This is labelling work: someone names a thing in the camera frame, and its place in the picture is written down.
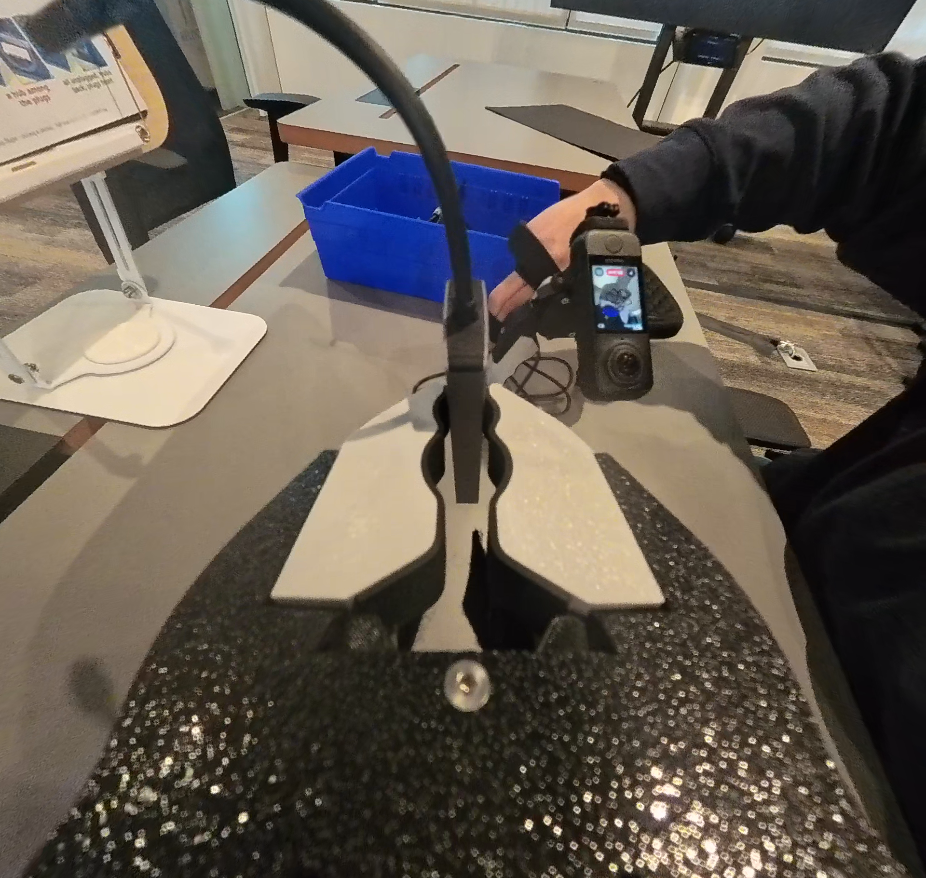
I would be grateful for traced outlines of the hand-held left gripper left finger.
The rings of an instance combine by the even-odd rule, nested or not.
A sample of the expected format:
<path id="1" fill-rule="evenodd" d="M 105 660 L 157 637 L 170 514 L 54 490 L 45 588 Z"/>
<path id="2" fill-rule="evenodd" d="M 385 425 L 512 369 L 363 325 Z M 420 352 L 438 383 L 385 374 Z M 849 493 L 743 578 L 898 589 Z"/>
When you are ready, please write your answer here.
<path id="1" fill-rule="evenodd" d="M 439 439 L 440 397 L 411 394 L 346 438 L 272 588 L 275 602 L 354 608 L 438 543 L 424 455 Z"/>

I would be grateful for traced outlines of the person's right hand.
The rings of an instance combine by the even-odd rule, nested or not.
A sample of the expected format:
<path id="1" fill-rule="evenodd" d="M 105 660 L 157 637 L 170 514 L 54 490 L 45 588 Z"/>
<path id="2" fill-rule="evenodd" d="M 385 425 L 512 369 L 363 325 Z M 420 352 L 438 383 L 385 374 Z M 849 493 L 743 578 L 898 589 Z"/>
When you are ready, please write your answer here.
<path id="1" fill-rule="evenodd" d="M 615 204 L 620 216 L 631 232 L 635 231 L 637 213 L 629 193 L 608 178 L 599 178 L 585 190 L 578 192 L 544 210 L 527 223 L 528 229 L 543 245 L 558 270 L 567 270 L 571 264 L 571 237 L 585 220 L 586 212 L 600 203 Z M 488 311 L 503 321 L 525 305 L 536 289 L 518 273 L 510 274 L 488 298 Z"/>

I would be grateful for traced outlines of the person's lap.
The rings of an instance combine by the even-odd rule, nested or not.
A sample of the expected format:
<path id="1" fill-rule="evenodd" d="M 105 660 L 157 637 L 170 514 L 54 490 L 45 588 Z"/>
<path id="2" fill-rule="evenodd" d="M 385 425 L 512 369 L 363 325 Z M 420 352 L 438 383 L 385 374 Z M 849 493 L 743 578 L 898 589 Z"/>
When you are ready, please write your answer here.
<path id="1" fill-rule="evenodd" d="M 924 376 L 828 448 L 762 473 L 924 861 Z"/>

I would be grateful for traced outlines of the grey desk with wooden edge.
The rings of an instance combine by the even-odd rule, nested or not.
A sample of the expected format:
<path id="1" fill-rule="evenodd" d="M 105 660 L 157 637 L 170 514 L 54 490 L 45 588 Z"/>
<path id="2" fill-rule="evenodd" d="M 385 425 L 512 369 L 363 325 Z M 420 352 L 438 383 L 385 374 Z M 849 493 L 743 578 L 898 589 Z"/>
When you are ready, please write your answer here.
<path id="1" fill-rule="evenodd" d="M 407 63 L 455 162 L 557 181 L 574 192 L 593 183 L 608 160 L 489 112 L 488 106 L 564 104 L 636 126 L 616 86 L 567 74 L 488 62 L 416 55 Z M 319 99 L 280 120 L 290 146 L 330 151 L 339 161 L 372 147 L 378 154 L 415 152 L 411 133 L 387 103 L 347 93 Z"/>

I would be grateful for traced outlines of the person's right forearm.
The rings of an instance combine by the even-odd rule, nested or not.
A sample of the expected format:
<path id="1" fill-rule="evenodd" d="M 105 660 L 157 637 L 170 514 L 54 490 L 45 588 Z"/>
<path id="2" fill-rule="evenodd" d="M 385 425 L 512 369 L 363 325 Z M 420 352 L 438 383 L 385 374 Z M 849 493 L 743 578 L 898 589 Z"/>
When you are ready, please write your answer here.
<path id="1" fill-rule="evenodd" d="M 644 244 L 786 224 L 842 244 L 924 197 L 925 60 L 885 52 L 696 119 L 602 180 Z"/>

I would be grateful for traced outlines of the black desk mat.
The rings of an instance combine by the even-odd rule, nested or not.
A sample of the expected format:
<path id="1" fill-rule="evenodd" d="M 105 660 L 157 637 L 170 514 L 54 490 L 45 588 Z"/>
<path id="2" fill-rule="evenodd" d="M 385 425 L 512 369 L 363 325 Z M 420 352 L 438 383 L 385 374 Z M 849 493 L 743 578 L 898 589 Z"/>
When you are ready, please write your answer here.
<path id="1" fill-rule="evenodd" d="M 636 126 L 625 126 L 564 104 L 488 106 L 493 114 L 610 162 L 618 162 L 661 141 Z"/>

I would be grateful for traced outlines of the printed instruction board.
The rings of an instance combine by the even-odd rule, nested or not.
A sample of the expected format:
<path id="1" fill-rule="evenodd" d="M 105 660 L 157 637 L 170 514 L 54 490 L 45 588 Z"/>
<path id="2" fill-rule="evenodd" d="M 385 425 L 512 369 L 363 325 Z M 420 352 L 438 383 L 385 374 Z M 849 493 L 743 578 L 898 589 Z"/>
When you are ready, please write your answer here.
<path id="1" fill-rule="evenodd" d="M 52 0 L 1 0 L 1 201 L 161 147 L 168 110 L 128 31 L 53 53 L 24 24 Z"/>

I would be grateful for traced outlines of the white stand with base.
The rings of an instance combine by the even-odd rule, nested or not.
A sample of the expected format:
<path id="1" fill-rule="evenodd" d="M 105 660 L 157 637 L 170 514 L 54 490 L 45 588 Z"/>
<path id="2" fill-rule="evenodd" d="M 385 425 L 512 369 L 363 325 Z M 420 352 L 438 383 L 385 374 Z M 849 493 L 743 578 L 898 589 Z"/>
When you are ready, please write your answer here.
<path id="1" fill-rule="evenodd" d="M 152 297 L 103 172 L 81 180 L 118 288 L 88 289 L 1 339 L 1 399 L 104 421 L 191 420 L 265 337 L 259 316 Z"/>

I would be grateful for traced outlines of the blue plastic bin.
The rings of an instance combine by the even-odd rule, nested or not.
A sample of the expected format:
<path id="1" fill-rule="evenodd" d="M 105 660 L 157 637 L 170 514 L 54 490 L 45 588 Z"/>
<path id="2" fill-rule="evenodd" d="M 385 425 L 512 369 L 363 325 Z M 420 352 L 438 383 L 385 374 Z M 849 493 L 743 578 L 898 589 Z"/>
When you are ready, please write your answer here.
<path id="1" fill-rule="evenodd" d="M 491 292 L 515 268 L 507 239 L 560 198 L 553 179 L 452 162 L 472 276 Z M 442 302 L 452 272 L 438 197 L 420 155 L 374 148 L 297 194 L 330 280 Z"/>

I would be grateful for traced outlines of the metal floor outlet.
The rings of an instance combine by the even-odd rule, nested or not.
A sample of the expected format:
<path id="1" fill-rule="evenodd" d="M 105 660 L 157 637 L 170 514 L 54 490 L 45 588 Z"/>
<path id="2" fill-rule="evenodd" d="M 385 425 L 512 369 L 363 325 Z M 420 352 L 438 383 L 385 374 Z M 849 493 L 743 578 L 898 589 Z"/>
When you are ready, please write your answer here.
<path id="1" fill-rule="evenodd" d="M 792 341 L 773 338 L 770 339 L 770 346 L 787 368 L 805 373 L 817 373 L 816 363 L 811 360 L 803 348 Z"/>

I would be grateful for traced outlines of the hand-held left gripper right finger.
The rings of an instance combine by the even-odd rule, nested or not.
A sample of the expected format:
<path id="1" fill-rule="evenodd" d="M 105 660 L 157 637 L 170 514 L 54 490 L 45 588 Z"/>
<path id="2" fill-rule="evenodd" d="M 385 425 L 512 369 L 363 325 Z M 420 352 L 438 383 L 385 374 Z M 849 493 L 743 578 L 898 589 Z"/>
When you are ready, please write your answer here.
<path id="1" fill-rule="evenodd" d="M 595 453 L 570 427 L 489 387 L 501 447 L 494 538 L 515 571 L 571 610 L 659 608 L 665 596 Z"/>

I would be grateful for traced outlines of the black high back chair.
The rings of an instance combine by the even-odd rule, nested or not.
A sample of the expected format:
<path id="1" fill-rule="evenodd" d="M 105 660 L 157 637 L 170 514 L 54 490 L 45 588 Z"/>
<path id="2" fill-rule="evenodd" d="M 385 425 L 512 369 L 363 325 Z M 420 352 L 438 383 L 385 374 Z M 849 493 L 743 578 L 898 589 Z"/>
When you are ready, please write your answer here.
<path id="1" fill-rule="evenodd" d="M 218 118 L 218 100 L 201 84 L 160 1 L 144 0 L 124 26 L 156 80 L 168 114 L 161 148 L 107 172 L 110 195 L 132 248 L 159 226 L 214 201 L 236 186 L 232 157 Z"/>

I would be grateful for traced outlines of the black monitor stand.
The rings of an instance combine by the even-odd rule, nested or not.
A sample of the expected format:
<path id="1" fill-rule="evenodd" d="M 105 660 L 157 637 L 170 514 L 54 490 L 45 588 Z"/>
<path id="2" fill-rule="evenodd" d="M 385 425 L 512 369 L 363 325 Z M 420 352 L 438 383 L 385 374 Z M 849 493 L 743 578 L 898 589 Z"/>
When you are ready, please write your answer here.
<path id="1" fill-rule="evenodd" d="M 721 70 L 720 78 L 703 113 L 705 118 L 717 118 L 754 42 L 752 37 L 740 34 L 663 25 L 655 40 L 654 51 L 642 85 L 628 103 L 629 107 L 633 107 L 632 119 L 640 131 L 665 137 L 677 128 L 674 123 L 646 119 L 661 74 L 674 64 Z"/>

